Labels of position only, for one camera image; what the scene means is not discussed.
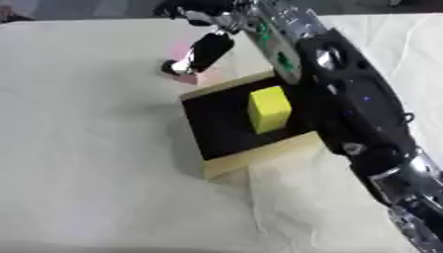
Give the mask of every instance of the yellow cube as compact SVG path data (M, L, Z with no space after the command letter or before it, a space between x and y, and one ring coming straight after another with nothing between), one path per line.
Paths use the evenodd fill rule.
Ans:
M250 94L248 114L257 134L286 126L292 107L280 86Z

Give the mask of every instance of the robotic hand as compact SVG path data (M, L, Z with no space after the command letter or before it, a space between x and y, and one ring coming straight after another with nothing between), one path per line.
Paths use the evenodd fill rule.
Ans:
M214 15L206 20L221 36L193 45L188 70L204 71L233 47L228 34L248 32L278 75L304 88L308 121L332 153L348 158L401 232L420 252L443 253L443 172L410 134L413 114L364 55L289 0L216 2L169 0L157 8L171 17L188 17L189 10ZM178 65L170 65L174 74Z
M171 75L203 72L231 50L234 41L229 33L239 32L237 27L230 27L235 24L231 13L239 6L240 2L233 0L166 0L160 3L154 10L156 16L185 18L193 26L217 25L214 31L195 42L182 59L165 61L162 71Z

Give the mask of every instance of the black pad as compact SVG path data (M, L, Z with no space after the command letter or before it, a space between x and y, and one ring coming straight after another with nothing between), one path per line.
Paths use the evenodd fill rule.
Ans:
M293 107L287 127L256 134L247 114L249 94L281 85ZM183 102L194 137L205 160L224 157L271 144L310 131L301 103L301 86L289 86L278 78L244 84Z

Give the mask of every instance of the dark background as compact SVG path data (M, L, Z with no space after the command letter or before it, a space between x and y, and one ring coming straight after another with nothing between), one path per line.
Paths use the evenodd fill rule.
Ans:
M152 17L160 0L0 0L18 12L38 20L127 19ZM293 0L320 15L443 12L443 0L402 0L388 7L389 0Z

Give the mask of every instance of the table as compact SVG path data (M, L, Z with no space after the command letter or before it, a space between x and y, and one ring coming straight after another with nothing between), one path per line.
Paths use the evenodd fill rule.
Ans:
M417 113L420 144L443 164L443 104L424 100L443 89L443 16L324 20L388 77ZM345 162L318 141L252 165L251 194L242 175L230 185L199 178L200 157L178 103L196 87L156 71L205 32L166 20L0 27L0 248L332 252L344 243L346 252L413 252ZM269 70L247 40L236 40L202 85ZM361 222L361 213L369 221ZM354 225L340 233L337 221Z

